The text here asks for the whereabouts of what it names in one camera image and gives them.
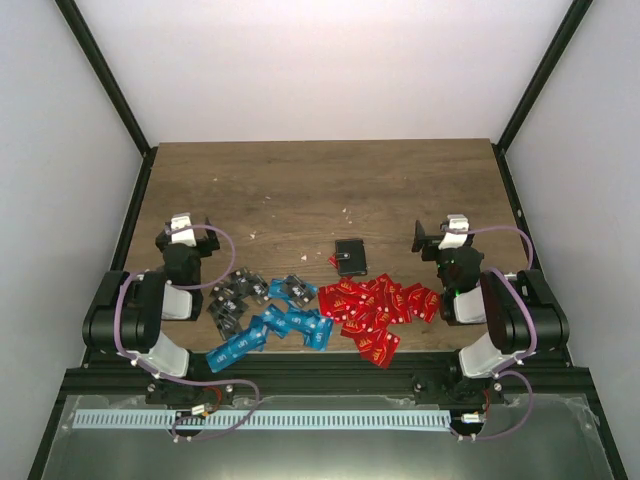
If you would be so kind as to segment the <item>black card holder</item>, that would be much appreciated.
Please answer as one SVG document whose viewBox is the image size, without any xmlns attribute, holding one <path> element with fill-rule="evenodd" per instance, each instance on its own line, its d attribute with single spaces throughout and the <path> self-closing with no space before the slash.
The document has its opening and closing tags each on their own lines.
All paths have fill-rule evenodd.
<svg viewBox="0 0 640 480">
<path fill-rule="evenodd" d="M 362 239 L 335 241 L 334 257 L 341 277 L 365 276 L 368 273 L 366 252 Z"/>
</svg>

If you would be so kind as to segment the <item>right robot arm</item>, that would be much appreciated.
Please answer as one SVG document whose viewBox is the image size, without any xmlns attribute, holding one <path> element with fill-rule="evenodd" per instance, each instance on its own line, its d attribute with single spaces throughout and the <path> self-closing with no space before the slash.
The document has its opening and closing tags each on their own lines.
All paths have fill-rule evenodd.
<svg viewBox="0 0 640 480">
<path fill-rule="evenodd" d="M 526 249 L 526 268 L 503 273 L 484 267 L 484 254 L 473 246 L 476 235 L 509 231 Z M 415 222 L 411 251 L 436 264 L 443 291 L 441 317 L 456 326 L 484 324 L 486 332 L 461 348 L 444 378 L 447 396 L 458 403 L 472 399 L 488 381 L 538 352 L 566 346 L 570 329 L 566 314 L 544 274 L 533 267 L 529 236 L 515 226 L 470 227 L 464 215 L 451 214 L 440 232 L 429 235 Z"/>
</svg>

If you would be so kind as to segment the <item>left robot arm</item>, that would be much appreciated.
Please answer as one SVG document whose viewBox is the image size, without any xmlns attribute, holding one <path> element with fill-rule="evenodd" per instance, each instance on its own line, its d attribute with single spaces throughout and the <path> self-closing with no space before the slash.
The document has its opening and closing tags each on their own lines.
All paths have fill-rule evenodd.
<svg viewBox="0 0 640 480">
<path fill-rule="evenodd" d="M 177 346 L 161 330 L 164 320 L 198 318 L 206 287 L 201 259 L 220 248 L 221 230 L 202 225 L 168 223 L 156 237 L 163 265 L 156 270 L 107 272 L 82 325 L 85 345 L 115 353 L 157 380 L 169 381 L 181 403 L 196 402 L 211 382 L 190 370 L 191 352 Z"/>
</svg>

